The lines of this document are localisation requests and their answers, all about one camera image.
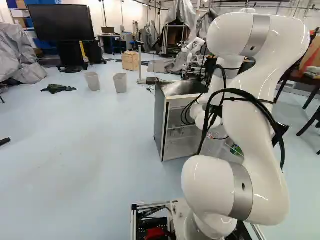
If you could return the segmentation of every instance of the monitor stand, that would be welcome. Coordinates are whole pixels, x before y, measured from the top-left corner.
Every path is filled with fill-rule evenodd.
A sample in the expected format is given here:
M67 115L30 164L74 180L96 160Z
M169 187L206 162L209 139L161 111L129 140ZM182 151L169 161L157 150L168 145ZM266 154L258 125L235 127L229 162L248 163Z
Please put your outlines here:
M61 73L77 73L81 68L88 69L89 65L84 61L79 41L60 41L56 47L61 60L61 65L57 68Z

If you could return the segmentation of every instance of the green cloth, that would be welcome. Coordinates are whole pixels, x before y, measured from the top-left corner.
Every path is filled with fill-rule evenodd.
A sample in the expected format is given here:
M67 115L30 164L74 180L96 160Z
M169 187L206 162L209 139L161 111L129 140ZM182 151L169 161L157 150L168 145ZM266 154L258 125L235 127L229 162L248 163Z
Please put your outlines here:
M77 90L75 87L71 87L71 86L62 86L62 85L58 85L58 84L49 84L47 88L42 89L41 92L50 92L51 94L56 94L56 93L60 93L60 92L69 92L69 91L74 91Z

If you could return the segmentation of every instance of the television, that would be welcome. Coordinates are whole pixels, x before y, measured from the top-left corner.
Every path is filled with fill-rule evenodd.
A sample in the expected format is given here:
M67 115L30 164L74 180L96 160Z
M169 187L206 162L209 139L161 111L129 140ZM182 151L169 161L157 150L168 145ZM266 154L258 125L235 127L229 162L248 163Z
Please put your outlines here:
M37 37L41 41L71 42L94 40L95 34L86 5L28 5Z

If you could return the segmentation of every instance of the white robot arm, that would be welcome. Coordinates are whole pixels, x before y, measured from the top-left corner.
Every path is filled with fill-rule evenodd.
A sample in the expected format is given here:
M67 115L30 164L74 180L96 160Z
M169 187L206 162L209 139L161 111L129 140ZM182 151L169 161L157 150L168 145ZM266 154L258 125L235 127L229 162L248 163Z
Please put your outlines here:
M309 41L308 29L297 18L245 12L216 18L207 34L208 49L219 56L217 64L233 69L227 72L227 88L270 102L280 77L303 56ZM256 64L237 75L244 56L254 57ZM214 76L202 103L223 88L222 79ZM225 97L240 98L231 93ZM211 104L219 105L221 98L219 94ZM264 105L272 111L272 104ZM203 114L202 105L196 104L191 110L196 122ZM197 155L182 170L182 189L193 211L192 222L210 239L229 235L237 220L277 225L289 212L287 184L264 115L248 101L225 101L222 122L229 137L241 147L243 164Z
M186 47L181 49L181 52L187 54L186 64L189 65L191 63L192 57L198 51L200 51L201 47L206 43L205 40L196 37L193 41L191 41Z

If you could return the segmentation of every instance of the gray tarp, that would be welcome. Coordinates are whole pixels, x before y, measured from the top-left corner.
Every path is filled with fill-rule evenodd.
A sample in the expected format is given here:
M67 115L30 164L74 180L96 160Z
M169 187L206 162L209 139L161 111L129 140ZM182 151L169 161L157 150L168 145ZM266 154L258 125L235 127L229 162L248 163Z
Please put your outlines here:
M37 56L19 24L0 22L0 56L0 83L19 76L16 77L19 78L17 81L35 84L47 75L45 70L38 66Z
M177 1L174 2L173 5L175 6L180 1L185 3L185 2L189 2L190 0L177 0ZM188 10L188 9L185 10L183 15L185 16L186 15L185 12L189 12L189 11L190 10ZM193 24L195 17L196 16L194 15L194 17L192 19L189 19L189 22L191 22ZM196 29L195 29L196 35L199 36L202 39L206 39L210 24L217 17L219 17L219 14L213 8L210 8L202 17L200 17L198 19L197 24L196 24ZM178 18L180 19L180 21L183 22L183 20L182 20L183 16L182 15L180 17L178 17ZM179 54L175 57L174 62L172 62L172 63L168 64L167 66L165 66L165 70L164 71L167 72L167 73L175 73L175 74L180 73L182 68L183 68L183 65L187 62L187 57L188 57L188 55L185 54L184 52L179 52Z
M168 10L164 25L179 19L190 30L195 25L196 12L190 0L175 0Z
M207 38L208 29L210 24L219 17L219 14L213 9L210 8L202 17L200 17L196 24L196 33L197 36L201 39Z
M155 21L151 20L146 23L143 29L140 30L143 48L146 52L150 52L158 39L158 32L155 27Z

